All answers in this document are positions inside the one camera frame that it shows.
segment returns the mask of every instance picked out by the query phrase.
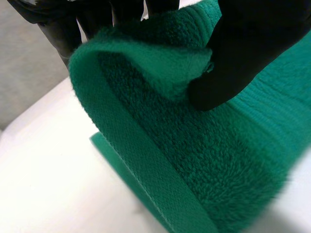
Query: finger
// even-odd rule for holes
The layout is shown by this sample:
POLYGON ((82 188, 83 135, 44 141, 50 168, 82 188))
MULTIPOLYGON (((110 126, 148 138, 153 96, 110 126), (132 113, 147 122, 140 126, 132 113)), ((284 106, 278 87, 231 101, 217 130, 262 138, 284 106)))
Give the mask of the finger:
POLYGON ((114 24, 140 20, 144 12, 143 0, 112 0, 111 8, 114 24))
POLYGON ((225 15, 207 45, 213 50, 214 69, 189 85, 189 100, 198 110, 213 109, 235 97, 311 28, 310 17, 294 26, 276 27, 245 22, 238 14, 234 20, 225 15))
POLYGON ((146 4, 149 16, 179 9, 179 0, 146 0, 146 4))

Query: white surface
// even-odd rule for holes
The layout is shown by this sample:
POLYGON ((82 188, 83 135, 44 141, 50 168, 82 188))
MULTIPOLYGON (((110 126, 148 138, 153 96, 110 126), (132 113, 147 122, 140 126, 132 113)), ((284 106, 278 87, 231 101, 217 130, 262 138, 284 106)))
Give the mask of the white surface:
MULTIPOLYGON (((0 140, 0 233, 164 233, 89 137, 68 79, 0 140)), ((311 233, 311 154, 248 233, 311 233)))

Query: terry cloth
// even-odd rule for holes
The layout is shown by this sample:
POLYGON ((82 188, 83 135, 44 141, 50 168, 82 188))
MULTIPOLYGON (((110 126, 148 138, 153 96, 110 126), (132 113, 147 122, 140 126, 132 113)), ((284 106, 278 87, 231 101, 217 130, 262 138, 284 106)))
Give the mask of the terry cloth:
POLYGON ((104 156, 121 162, 126 172, 111 164, 172 233, 241 232, 311 142, 311 34, 229 102, 190 106, 186 88, 212 68, 205 45, 220 16, 205 0, 106 28, 69 64, 101 132, 95 144, 106 143, 104 156))

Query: white table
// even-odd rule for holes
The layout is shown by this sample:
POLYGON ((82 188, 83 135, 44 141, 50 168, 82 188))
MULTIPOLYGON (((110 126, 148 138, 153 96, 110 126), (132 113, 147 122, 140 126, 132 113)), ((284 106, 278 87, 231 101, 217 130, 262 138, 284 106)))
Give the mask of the white table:
MULTIPOLYGON (((91 144, 66 79, 0 140, 0 233, 164 233, 91 144)), ((311 233, 311 153, 248 233, 311 233)))

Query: green towel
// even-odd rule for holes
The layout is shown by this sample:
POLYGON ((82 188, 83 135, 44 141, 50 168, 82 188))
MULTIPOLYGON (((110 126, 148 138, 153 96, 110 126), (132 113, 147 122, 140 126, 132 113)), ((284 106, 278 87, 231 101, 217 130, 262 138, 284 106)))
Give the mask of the green towel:
POLYGON ((205 0, 103 29, 69 65, 104 136, 93 141, 172 233, 245 229, 311 142, 311 34, 231 101, 209 112, 189 105, 187 84, 212 68, 205 44, 220 15, 205 0))

